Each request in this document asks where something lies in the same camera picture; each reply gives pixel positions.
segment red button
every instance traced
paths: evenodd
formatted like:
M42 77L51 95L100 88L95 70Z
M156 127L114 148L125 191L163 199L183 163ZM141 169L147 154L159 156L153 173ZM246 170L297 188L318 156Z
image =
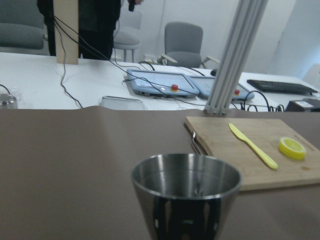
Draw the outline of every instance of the red button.
M171 89L174 90L174 91L178 90L178 85L172 84L171 85Z

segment keyboard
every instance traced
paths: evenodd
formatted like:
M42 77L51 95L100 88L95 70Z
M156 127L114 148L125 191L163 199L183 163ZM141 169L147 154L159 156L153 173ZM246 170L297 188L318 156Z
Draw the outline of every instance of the keyboard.
M252 80L252 79L249 79L246 82L263 92L278 92L278 93L291 93L291 94L317 93L316 90L298 83L288 83L288 82L280 82L280 81L263 81L263 80Z

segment cup rim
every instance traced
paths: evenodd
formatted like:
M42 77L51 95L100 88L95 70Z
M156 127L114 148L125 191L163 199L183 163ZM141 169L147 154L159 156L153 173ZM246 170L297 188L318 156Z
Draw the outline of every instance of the cup rim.
M153 158L158 158L159 156L172 156L172 155L185 155L185 156L201 156L201 157L204 157L204 158L209 158L209 159L212 159L212 160L215 160L215 161L218 161L222 164L225 164L225 165L228 165L230 168L234 169L238 174L239 174L239 181L238 183L233 186L232 188L230 188L229 190L227 191L224 191L224 192L219 192L219 193L216 193L216 194L211 194L211 195L205 195L205 196L192 196L192 197L189 197L189 196L176 196L176 195L171 195L171 194L163 194L161 192L158 192L158 191L155 191L155 190L152 190L152 189L149 189L145 186L143 186L141 183L139 183L135 177L134 177L134 171L135 169L142 163L144 162L147 162L147 161L150 161L151 159ZM227 196L229 195L230 193L232 192L237 192L239 191L240 187L241 187L241 184L242 184L242 175L240 173L240 171L235 167L233 166L232 164L226 162L226 161L223 161L219 158L216 158L216 157L213 157L213 156L208 156L208 155L200 155L200 154L196 154L196 153L168 153L168 154L156 154L156 155L152 155L150 157L148 157L147 159L144 159L140 162L138 162L132 169L131 171L131 180L133 182L133 184L150 193L150 194L153 194L153 195L156 195L158 197L161 197L161 198L164 198L164 199L171 199L171 200L210 200L210 199L219 199L219 198L223 198L224 196Z

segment chair leg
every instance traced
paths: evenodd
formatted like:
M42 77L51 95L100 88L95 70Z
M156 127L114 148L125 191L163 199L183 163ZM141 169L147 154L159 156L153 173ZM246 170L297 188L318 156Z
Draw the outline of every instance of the chair leg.
M123 60L127 61L127 50L123 50Z
M135 63L136 62L136 58L135 58L135 50L132 49L132 62Z

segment black cable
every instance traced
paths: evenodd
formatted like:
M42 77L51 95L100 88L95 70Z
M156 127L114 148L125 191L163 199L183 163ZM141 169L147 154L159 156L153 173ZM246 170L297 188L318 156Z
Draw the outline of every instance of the black cable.
M142 65L142 64L148 64L149 66L150 66L150 68L153 70L153 71L155 71L155 68L154 68L154 66L152 66L149 62L147 62L147 61L140 61L140 62L138 62L140 65Z
M276 108L277 108L278 112L284 112L285 111L285 107L282 104L279 104Z
M0 84L1 87L5 88L5 90L8 92L9 95L11 95L10 91L8 88L6 88L4 85Z
M112 44L112 48L113 48L113 50L114 50L114 61L115 61L115 63L116 63L118 66L123 67L123 68L137 68L137 69L141 70L140 67L138 67L138 66L133 66L133 65L131 65L131 66L124 66L124 65L120 65L120 64L117 62L117 53L116 53L116 48L115 48L115 45L114 45L114 44Z
M245 107L244 107L244 104L242 102L240 102L240 109L244 110L244 111L246 110Z
M140 63L140 62L138 62L139 64L140 64L140 66L141 67L143 67L144 68L144 70L146 70L146 71L151 71L152 69L150 69L150 68L146 68L142 63Z
M63 76L62 76L62 78L61 78L61 80L60 80L60 85L61 85L61 87L63 87L64 92L65 92L70 98L72 98L74 101L76 101L76 102L79 104L79 106L83 109L83 106L81 105L81 103L79 102L79 100L76 99L76 98L74 98L74 97L67 91L66 87L63 85L63 81L64 81L64 79L65 79L66 72L67 72L67 70L66 70L66 56L67 56L67 53L66 53L66 50L65 50L65 47L64 47L64 44L63 44L62 34L61 34L61 32L59 31L59 29L57 28L57 26L56 26L56 25L54 25L54 26L56 27L58 33L60 34L61 46L62 46L63 53L64 53L64 56L63 56Z
M172 98L172 99L178 100L178 101L180 101L180 102L183 102L183 103L186 103L186 104L195 105L195 106L205 106L204 104L190 103L190 102L183 101L183 100L180 100L180 99L178 99L178 98L175 98L175 97L173 97L173 96L171 96L171 95L165 94L163 91L159 90L158 88L156 88L156 87L153 85L153 84L156 84L156 85L161 86L161 84L154 83L154 82L152 83L152 82L150 82L150 81L149 81L148 79L146 79L146 78L138 77L138 76L135 76L135 75L127 72L126 70L124 70L124 69L122 69L121 67L117 66L114 62L112 62L109 58L107 58L103 53L101 53L100 51L96 50L94 47L90 46L90 45L80 36L80 34L77 33L74 29L72 29L70 26L68 26L66 23L64 23L62 20L60 20L58 17L56 17L56 16L54 16L54 17L57 18L60 22L62 22L66 27L68 27L68 28L69 28L70 30L72 30L74 33L76 33L76 34L79 36L79 38L80 38L89 48L91 48L92 50L96 51L97 53L99 53L99 54L101 55L101 56L99 56L99 55L93 53L93 52L90 51L87 47L83 46L81 43L79 43L79 42L77 42L76 40L74 40L74 39L59 25L59 23L57 22L57 20L54 20L55 23L60 27L60 29L61 29L73 42L75 42L75 43L78 44L79 46L83 47L84 49L86 49L88 52L90 52L91 54L95 55L96 57L98 57L98 58L100 58L100 59L102 59L102 60L109 61L109 62L110 62L111 64L113 64L114 66L116 66L117 68L119 68L119 69L122 70L123 72L127 73L128 75L130 75L130 76L132 76L132 77L134 77L134 78L136 78L136 79L141 79L141 80L143 80L143 81L148 82L154 89L156 89L157 91L159 91L160 93L162 93L166 98ZM187 91L187 90L183 90L183 89L179 89L179 88L178 88L178 90L181 90L181 91L187 92L187 93L191 93L191 94L194 95L193 92L189 92L189 91Z
M180 68L186 68L186 69L190 69L190 70L193 70L195 72L197 72L198 74L200 74L201 76L205 76L202 72L198 71L198 70L195 70L191 67L187 67L187 66L180 66Z
M232 104L236 109L238 109L237 106L236 106L233 102L231 102L231 104Z
M258 112L258 108L256 105L249 105L246 110L249 111L250 107L254 107L255 111Z
M248 94L245 96L244 101L243 101L243 109L241 108L242 110L245 110L245 109L246 109L246 100L248 99L248 96L249 96L249 94L251 94L251 93L258 93L258 94L262 95L262 97L264 98L264 100L265 100L265 102L266 102L266 107L267 107L267 109L268 109L268 112L271 111L270 106L269 106L269 102L268 102L266 96L263 95L261 92L256 91L256 90L253 90L253 91L248 92Z

